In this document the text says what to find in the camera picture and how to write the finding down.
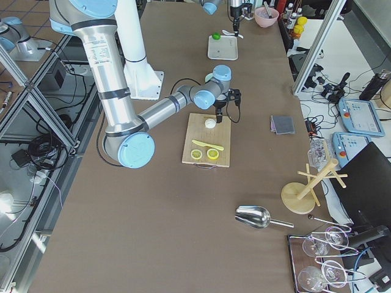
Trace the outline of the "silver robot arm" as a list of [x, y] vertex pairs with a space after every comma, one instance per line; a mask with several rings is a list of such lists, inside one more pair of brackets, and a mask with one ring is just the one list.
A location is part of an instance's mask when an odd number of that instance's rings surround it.
[[[213, 15], [223, 1], [220, 0], [200, 0], [198, 3], [204, 11]], [[232, 23], [233, 35], [235, 37], [243, 37], [239, 33], [240, 23], [245, 17], [252, 13], [253, 3], [251, 1], [231, 0], [227, 1], [228, 19]]]
[[108, 125], [103, 149], [124, 167], [140, 168], [153, 157], [149, 130], [188, 104], [206, 110], [220, 108], [241, 94], [230, 86], [231, 69], [214, 68], [203, 85], [181, 86], [172, 95], [137, 114], [133, 99], [150, 99], [161, 80], [145, 53], [134, 1], [51, 1], [54, 31], [77, 36], [84, 47]]

